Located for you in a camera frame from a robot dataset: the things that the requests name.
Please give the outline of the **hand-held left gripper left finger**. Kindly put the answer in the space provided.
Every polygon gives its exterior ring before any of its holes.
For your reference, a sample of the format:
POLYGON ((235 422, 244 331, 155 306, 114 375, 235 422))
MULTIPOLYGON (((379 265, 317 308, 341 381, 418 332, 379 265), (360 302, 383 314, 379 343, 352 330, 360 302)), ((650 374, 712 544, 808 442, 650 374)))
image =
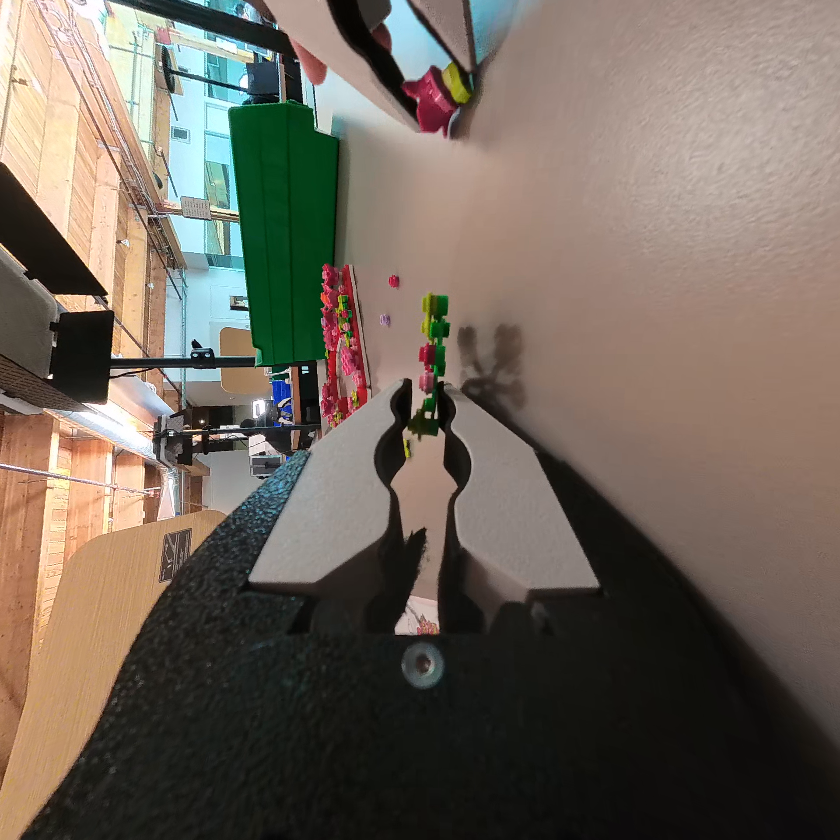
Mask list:
POLYGON ((392 487, 405 465, 413 386, 399 379, 307 452, 248 577, 258 592, 311 598, 328 622, 393 634, 426 552, 403 532, 392 487))

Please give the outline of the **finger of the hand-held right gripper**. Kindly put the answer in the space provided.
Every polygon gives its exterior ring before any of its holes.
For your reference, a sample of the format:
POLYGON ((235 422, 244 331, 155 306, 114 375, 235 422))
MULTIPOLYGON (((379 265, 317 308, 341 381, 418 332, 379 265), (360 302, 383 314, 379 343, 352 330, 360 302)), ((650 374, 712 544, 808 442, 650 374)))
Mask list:
POLYGON ((292 41, 392 119, 420 132, 417 102, 404 91, 402 71, 373 37, 359 2, 266 1, 266 6, 292 41))
POLYGON ((416 19, 459 69, 477 68, 469 1, 408 1, 416 19))

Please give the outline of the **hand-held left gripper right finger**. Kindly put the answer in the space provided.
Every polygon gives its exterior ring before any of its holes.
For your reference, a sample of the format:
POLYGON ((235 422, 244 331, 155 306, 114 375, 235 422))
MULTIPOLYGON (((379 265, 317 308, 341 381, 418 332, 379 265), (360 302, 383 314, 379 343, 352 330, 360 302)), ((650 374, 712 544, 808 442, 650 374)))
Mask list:
POLYGON ((441 630, 490 630, 507 604, 530 608, 601 590, 536 451, 451 384, 438 390, 447 504, 437 580, 441 630))

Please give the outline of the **dark pink lego flower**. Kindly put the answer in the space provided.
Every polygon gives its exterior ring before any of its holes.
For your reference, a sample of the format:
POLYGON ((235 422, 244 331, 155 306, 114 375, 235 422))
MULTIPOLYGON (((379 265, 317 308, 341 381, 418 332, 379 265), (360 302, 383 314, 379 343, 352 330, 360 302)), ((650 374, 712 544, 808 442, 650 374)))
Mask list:
POLYGON ((446 139, 455 115, 474 95, 472 76, 455 62, 444 69, 431 66, 418 79, 405 80, 402 91, 416 103, 416 120, 423 133, 446 139))

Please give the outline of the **green lego flower stem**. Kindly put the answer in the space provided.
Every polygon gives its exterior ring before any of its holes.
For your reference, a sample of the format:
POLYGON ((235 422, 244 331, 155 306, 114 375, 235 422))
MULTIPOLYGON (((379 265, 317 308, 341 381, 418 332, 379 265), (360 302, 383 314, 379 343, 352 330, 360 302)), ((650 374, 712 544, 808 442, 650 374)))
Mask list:
POLYGON ((421 333, 425 343, 418 351, 418 360, 423 366, 418 378, 422 401, 406 426, 417 439, 438 434, 438 387, 446 373, 445 341, 451 329, 447 319, 448 296, 429 292, 423 297, 422 310, 421 333))

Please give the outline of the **lego instruction booklet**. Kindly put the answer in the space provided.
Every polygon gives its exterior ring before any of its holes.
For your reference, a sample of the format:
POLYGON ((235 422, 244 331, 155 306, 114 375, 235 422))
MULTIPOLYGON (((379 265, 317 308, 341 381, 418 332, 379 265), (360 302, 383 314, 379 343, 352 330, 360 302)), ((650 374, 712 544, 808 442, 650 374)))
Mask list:
POLYGON ((394 633, 409 636, 439 634, 438 603, 419 595, 410 595, 394 633))

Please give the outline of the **red tray of lego pieces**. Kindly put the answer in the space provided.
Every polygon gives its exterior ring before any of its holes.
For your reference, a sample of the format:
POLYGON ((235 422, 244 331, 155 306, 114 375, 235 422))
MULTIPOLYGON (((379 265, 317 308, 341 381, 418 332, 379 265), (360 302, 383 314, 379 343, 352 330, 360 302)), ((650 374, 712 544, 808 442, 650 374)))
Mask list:
POLYGON ((320 412, 332 429, 370 401, 372 384, 354 269, 322 267, 321 326, 325 375, 320 412))

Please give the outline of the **person's right hand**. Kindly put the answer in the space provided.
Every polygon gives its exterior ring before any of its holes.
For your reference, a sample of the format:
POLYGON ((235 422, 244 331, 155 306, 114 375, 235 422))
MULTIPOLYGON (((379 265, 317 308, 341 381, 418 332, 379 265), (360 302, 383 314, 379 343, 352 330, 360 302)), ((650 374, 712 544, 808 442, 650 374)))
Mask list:
POLYGON ((291 47, 293 48, 297 56, 297 59, 301 66, 301 70, 309 79, 310 83, 314 87, 323 84, 328 75, 328 68, 325 65, 325 63, 321 61, 318 57, 313 55, 309 50, 307 50, 303 45, 298 43, 290 35, 289 41, 291 47))

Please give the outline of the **rounded wooden board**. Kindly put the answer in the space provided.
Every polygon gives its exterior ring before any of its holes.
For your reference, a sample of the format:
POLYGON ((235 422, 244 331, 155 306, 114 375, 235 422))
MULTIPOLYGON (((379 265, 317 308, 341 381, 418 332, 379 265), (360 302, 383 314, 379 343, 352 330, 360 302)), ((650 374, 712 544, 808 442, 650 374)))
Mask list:
POLYGON ((220 382, 226 393, 236 396, 256 394, 265 384, 265 375, 255 367, 256 350, 251 344, 249 329, 222 328, 219 332, 219 352, 222 356, 248 356, 248 368, 222 369, 220 382))

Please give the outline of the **green plastic bin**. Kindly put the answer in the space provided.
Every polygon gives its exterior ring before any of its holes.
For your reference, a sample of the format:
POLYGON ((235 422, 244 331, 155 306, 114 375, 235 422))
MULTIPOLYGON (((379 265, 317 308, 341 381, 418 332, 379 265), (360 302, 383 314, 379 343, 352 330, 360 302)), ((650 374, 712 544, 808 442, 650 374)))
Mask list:
POLYGON ((252 344, 265 366, 324 355, 322 269, 334 261, 340 140, 294 102, 228 113, 252 344))

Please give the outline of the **black stand pole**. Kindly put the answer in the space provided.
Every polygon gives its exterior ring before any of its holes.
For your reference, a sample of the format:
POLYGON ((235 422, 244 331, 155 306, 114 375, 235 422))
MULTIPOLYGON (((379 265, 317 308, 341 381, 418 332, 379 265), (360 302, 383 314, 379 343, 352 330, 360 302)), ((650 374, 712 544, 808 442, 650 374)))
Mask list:
POLYGON ((192 348, 187 356, 111 358, 111 371, 135 370, 227 370, 255 369, 262 366, 259 358, 252 355, 217 355, 210 348, 192 348))

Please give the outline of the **thin ceiling metal rod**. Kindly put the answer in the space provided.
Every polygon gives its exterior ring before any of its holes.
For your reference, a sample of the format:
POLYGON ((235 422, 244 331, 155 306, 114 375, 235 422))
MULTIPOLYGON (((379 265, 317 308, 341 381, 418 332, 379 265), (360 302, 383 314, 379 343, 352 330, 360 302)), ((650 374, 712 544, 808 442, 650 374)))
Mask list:
POLYGON ((163 488, 161 486, 153 486, 146 488, 138 488, 133 486, 125 486, 112 482, 100 481, 96 479, 87 479, 74 476, 65 476, 58 472, 34 469, 30 467, 23 467, 19 465, 10 465, 1 463, 1 470, 7 473, 14 473, 16 475, 28 476, 31 479, 37 480, 54 480, 66 482, 68 484, 84 485, 86 487, 96 487, 100 489, 108 489, 114 491, 121 491, 132 495, 139 495, 144 497, 159 497, 163 488))

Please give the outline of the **wooden tabletop with label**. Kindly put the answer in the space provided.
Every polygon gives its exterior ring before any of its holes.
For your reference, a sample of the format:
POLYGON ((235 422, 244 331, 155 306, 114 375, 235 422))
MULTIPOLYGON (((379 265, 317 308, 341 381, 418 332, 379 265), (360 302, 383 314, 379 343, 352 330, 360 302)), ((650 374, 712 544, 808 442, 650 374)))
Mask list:
POLYGON ((174 569, 225 518, 203 510, 110 532, 65 563, 3 780, 2 839, 19 838, 63 781, 174 569))

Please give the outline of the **black box on pole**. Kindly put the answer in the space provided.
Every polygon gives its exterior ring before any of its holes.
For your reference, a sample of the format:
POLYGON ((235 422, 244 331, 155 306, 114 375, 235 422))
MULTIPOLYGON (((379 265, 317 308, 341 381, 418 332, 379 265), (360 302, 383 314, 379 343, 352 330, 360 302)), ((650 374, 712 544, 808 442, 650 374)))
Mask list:
POLYGON ((65 311, 50 324, 55 345, 49 375, 58 391, 79 403, 107 403, 115 319, 108 309, 65 311))

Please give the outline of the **black flat panel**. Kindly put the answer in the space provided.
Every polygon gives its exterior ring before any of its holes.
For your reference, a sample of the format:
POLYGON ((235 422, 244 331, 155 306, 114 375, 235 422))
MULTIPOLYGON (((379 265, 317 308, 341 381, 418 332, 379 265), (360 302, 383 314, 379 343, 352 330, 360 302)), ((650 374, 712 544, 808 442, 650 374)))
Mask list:
POLYGON ((1 164, 1 244, 53 295, 105 298, 108 292, 64 235, 1 164))

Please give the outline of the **grey ceiling heater unit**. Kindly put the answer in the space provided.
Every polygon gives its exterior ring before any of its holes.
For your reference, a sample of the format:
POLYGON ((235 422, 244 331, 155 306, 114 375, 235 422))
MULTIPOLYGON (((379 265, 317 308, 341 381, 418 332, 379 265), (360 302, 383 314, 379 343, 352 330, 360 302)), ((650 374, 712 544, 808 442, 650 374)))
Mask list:
POLYGON ((2 411, 35 415, 48 409, 66 413, 87 407, 57 389, 49 378, 59 307, 41 284, 1 252, 2 411))

